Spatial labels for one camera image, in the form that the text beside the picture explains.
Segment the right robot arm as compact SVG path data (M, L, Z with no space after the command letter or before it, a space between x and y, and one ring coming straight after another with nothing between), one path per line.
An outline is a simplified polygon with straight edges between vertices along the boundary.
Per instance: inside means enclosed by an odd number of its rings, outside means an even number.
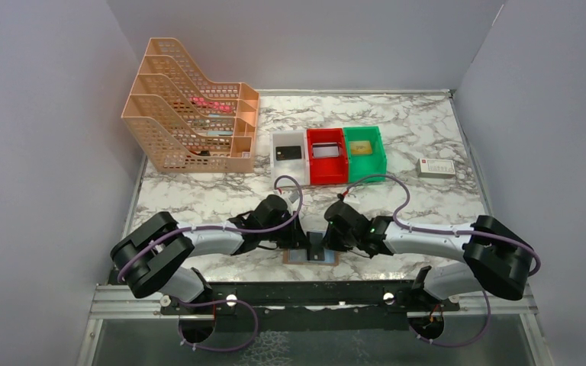
M409 293L419 310L476 291L519 300L537 266L533 248L487 215L469 224L415 226L388 216L368 219L337 201L324 218L328 227L323 244L334 251L359 249L369 257L417 254L452 260L450 265L425 267L417 276Z

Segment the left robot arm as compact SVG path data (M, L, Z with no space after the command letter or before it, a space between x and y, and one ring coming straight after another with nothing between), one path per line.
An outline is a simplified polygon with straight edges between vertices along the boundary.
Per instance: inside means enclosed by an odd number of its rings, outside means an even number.
M117 243L110 252L124 282L136 298L156 292L180 299L191 313L200 313L209 303L209 288L199 270L183 268L190 257L241 255L262 242L279 249L303 249L309 245L299 220L288 202L275 194L263 199L256 209L218 224L179 223L171 213L161 211Z

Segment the black credit card from holder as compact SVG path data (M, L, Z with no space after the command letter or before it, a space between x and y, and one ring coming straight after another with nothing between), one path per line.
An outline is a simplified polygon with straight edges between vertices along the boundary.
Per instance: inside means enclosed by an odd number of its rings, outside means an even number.
M307 260L309 262L323 262L325 260L322 240L324 234L321 232L307 232L309 247L307 248Z

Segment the light blue credit card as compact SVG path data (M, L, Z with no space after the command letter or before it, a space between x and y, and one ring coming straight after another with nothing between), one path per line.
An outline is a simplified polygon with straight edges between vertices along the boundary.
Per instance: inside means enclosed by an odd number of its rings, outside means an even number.
M287 264L303 264L307 263L306 249L290 249L285 254L285 263Z

